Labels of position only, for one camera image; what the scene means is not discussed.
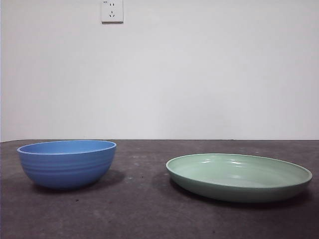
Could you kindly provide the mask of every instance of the electrical outlet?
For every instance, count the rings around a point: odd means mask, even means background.
[[[101,2],[101,22],[123,22],[123,0],[103,0]]]

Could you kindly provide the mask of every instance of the bowl rim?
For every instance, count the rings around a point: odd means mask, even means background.
[[[56,142],[74,142],[74,141],[81,141],[81,142],[108,142],[108,143],[112,143],[113,145],[110,147],[106,147],[106,148],[102,148],[102,149],[98,149],[98,150],[88,150],[88,151],[81,151],[81,152],[66,152],[66,153],[34,153],[34,152],[26,152],[26,151],[22,151],[22,149],[24,147],[27,146],[31,146],[31,145],[38,145],[38,144],[46,144],[46,143],[56,143]],[[31,154],[31,155],[67,155],[67,154],[83,154],[83,153],[93,153],[93,152],[100,152],[100,151],[104,151],[104,150],[108,150],[108,149],[112,149],[115,148],[117,145],[114,142],[111,141],[107,141],[107,140],[87,140],[87,139],[83,139],[83,140],[55,140],[55,141],[47,141],[47,142],[40,142],[40,143],[32,143],[32,144],[27,144],[27,145],[23,145],[21,147],[19,147],[17,149],[18,153],[23,153],[23,154]]]
[[[198,179],[193,179],[187,176],[183,176],[179,173],[174,172],[170,167],[169,167],[169,163],[177,160],[179,158],[183,158],[183,157],[188,157],[188,156],[195,156],[195,155],[235,155],[235,156],[249,156],[249,157],[258,157],[258,158],[264,158],[264,159],[270,159],[273,161],[280,161],[286,164],[290,164],[293,166],[296,166],[304,171],[306,171],[308,173],[308,177],[306,180],[300,182],[300,183],[293,183],[293,184],[287,184],[287,185],[282,185],[282,186],[263,186],[263,187],[253,187],[253,186],[234,186],[234,185],[227,185],[227,184],[219,184],[219,183],[211,183],[211,182],[207,182],[207,181],[202,181],[202,180],[198,180]],[[204,183],[204,184],[209,184],[209,185],[216,185],[216,186],[221,186],[221,187],[226,187],[226,188],[242,188],[242,189],[274,189],[274,188],[286,188],[286,187],[292,187],[292,186],[297,186],[297,185],[302,185],[304,183],[308,183],[312,180],[313,178],[313,174],[310,172],[310,170],[295,164],[295,163],[291,163],[291,162],[287,162],[284,160],[279,160],[279,159],[275,159],[275,158],[269,158],[269,157],[262,157],[262,156],[255,156],[255,155],[248,155],[248,154],[236,154],[236,153],[196,153],[196,154],[188,154],[188,155],[183,155],[183,156],[179,156],[179,157],[175,157],[170,159],[167,163],[166,163],[166,168],[170,173],[173,173],[175,175],[178,175],[179,177],[182,177],[184,179],[188,179],[188,180],[192,180],[198,183]]]

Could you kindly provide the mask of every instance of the light green dish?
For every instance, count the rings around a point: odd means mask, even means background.
[[[229,202],[281,201],[303,191],[309,170],[285,161],[240,154],[193,154],[166,163],[173,181],[193,193]]]

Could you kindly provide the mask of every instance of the plastic bowl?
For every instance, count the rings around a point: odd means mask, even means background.
[[[68,140],[29,144],[17,151],[35,184],[68,190],[99,180],[110,168],[115,149],[109,141]]]

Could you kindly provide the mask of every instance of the tabletop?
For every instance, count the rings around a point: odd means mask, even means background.
[[[117,151],[95,184],[56,191],[33,184],[16,149],[48,140],[1,143],[3,239],[316,239],[319,140],[112,140]],[[275,203],[243,204],[198,196],[176,185],[165,163],[195,153],[236,153],[299,164],[308,189]]]

